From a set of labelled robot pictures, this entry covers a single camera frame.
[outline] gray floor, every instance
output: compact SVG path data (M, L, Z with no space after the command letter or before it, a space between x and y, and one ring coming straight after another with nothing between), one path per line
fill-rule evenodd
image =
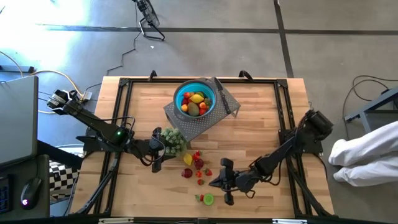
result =
M286 29L398 29L398 1L394 0L279 2ZM161 27L278 28L272 0L153 0L153 5ZM20 16L31 11L35 16ZM82 91L101 82L106 70L120 63L121 54L132 48L136 36L135 32L46 31L33 26L34 23L134 27L133 3L130 0L53 0L24 4L9 1L0 14L0 27L8 30L7 35L1 36L2 51L20 64L65 72ZM160 76L236 76L245 69L255 77L287 76L279 34L168 32L165 35L165 42L140 36L137 51L125 56L124 68L109 75L149 75L151 70L156 70ZM357 75L398 78L398 39L396 35L287 34L287 44L294 77L304 78L312 106L335 123L334 132L323 142L326 162L333 143L345 138L341 113L352 79ZM3 56L0 63L11 64ZM18 77L0 74L0 80ZM66 79L56 74L43 73L39 80L40 90L47 93L56 88L72 89ZM377 83L365 83L358 88L359 94L366 98L375 98L383 90ZM365 103L352 96L346 111ZM44 103L40 102L39 107L44 110ZM93 111L95 102L90 102L88 108ZM358 123L351 124L349 129L351 138L363 133ZM84 125L71 117L39 115L39 139L54 146L78 144L75 136L84 132ZM336 168L327 166L331 177ZM329 178L329 186L337 215L397 222L398 184L351 187Z

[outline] blue bowl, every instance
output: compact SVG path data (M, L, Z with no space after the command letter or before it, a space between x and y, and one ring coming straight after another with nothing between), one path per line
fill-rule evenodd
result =
M190 116L186 112L181 110L181 103L182 100L184 99L183 94L186 92L198 92L201 91L203 94L211 100L211 106L210 108L206 111L205 114L200 115L200 116ZM197 119L197 118L202 118L206 116L208 113L210 113L216 105L216 93L214 89L212 89L206 82L203 82L201 80L192 80L192 81L187 81L176 90L174 93L174 107L178 108L178 111L180 114L185 116L188 119Z

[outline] green lime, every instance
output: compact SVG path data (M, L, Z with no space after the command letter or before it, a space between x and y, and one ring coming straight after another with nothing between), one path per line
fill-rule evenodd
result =
M212 205L214 202L214 196L212 194L205 194L203 202L205 203L205 205Z
M200 96L203 97L203 98L205 97L205 95L204 95L203 92L201 92L201 91L196 92L196 94L197 94L197 95L200 95Z

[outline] wooden table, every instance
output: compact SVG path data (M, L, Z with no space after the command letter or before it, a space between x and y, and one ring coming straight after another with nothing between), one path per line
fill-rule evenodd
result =
M112 117L120 77L104 77L95 115ZM296 124L308 110L305 85L301 78L289 78L289 93ZM129 115L136 118L135 138L148 139L158 126L171 127L163 106L172 101L179 83L135 83L129 107ZM225 87L239 101L241 108L237 118L228 116L192 141L193 150L203 151L205 167L213 176L204 177L208 183L218 176L220 159L227 157L234 161L235 169L247 169L258 156L277 149L279 119L272 85L268 84L225 84ZM126 91L121 100L119 116L123 112ZM72 212L77 211L89 199L98 186L104 153L93 153L83 161ZM333 213L325 171L313 155L304 155L303 164L307 184L324 208ZM112 216L115 217L224 217L224 218L292 218L294 217L289 180L285 163L282 164L281 182L275 187L259 183L255 186L256 196L248 199L242 192L234 192L233 206L224 203L224 192L208 185L197 185L195 176L181 177L186 168L178 157L162 164L156 174L150 167L144 167L132 154L122 155L113 201ZM277 181L278 170L273 182ZM103 195L102 209L106 204L108 187ZM301 191L298 190L300 208L303 209ZM195 200L195 194L211 193L215 196L212 206Z

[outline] white cloth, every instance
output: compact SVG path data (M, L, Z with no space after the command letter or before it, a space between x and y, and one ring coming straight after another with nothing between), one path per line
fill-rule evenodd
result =
M363 166L355 165L374 156L381 157ZM344 166L333 176L335 180L346 181L352 186L371 186L398 181L398 121L361 138L338 140L331 150L329 163Z

